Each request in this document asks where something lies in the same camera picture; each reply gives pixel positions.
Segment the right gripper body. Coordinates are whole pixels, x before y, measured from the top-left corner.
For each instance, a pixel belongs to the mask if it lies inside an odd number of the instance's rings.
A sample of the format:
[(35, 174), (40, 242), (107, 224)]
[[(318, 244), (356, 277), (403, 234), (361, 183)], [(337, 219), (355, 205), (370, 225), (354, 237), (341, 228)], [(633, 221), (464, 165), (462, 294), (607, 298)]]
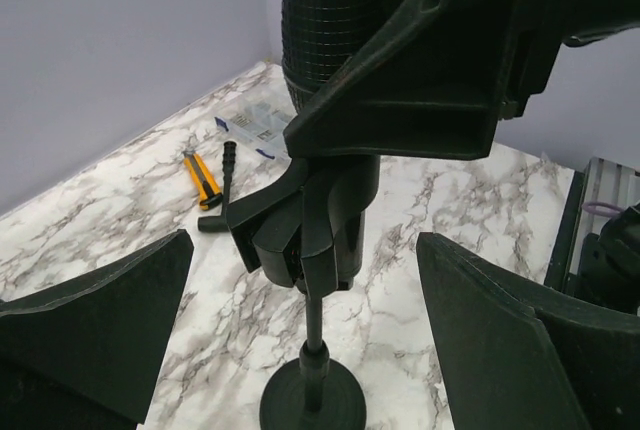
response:
[(561, 45), (580, 48), (638, 26), (639, 0), (514, 0), (515, 50), (499, 118), (522, 116), (545, 90)]

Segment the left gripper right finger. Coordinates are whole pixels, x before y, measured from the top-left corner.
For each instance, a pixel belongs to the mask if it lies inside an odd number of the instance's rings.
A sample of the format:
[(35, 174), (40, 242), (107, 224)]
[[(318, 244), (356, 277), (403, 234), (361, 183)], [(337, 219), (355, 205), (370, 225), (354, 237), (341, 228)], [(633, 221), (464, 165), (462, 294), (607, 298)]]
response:
[(635, 429), (639, 320), (424, 232), (416, 255), (458, 429)]

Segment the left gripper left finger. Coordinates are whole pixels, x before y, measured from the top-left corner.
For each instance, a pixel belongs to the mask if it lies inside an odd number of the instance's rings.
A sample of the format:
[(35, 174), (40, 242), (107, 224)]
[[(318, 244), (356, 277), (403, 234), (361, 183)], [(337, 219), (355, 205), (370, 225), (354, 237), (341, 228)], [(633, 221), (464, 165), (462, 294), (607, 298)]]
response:
[(189, 234), (178, 230), (2, 302), (2, 424), (144, 423), (193, 251)]

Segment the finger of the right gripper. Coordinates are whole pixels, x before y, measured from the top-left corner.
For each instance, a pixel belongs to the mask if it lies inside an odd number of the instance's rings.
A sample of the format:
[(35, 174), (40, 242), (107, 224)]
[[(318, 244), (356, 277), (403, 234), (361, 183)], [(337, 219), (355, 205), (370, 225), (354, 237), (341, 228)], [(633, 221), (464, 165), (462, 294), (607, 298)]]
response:
[(307, 181), (309, 172), (307, 159), (294, 158), (275, 182), (229, 205), (227, 226), (248, 273), (262, 266), (254, 238), (261, 230), (294, 213), (289, 207)]
[(294, 119), (291, 156), (491, 150), (513, 0), (383, 0), (385, 21)]

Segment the black round-base mic stand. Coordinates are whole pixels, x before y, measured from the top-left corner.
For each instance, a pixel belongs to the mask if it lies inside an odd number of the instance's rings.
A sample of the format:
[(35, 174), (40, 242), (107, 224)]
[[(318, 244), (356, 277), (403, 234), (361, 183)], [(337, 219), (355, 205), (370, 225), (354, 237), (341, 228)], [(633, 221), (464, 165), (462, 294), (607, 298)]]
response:
[(294, 213), (254, 238), (265, 276), (305, 298), (306, 338), (297, 359), (269, 379), (261, 397), (263, 429), (362, 429), (363, 390), (330, 356), (323, 301), (353, 285), (362, 266), (366, 209), (379, 187), (379, 159), (349, 156), (313, 163), (289, 207)]

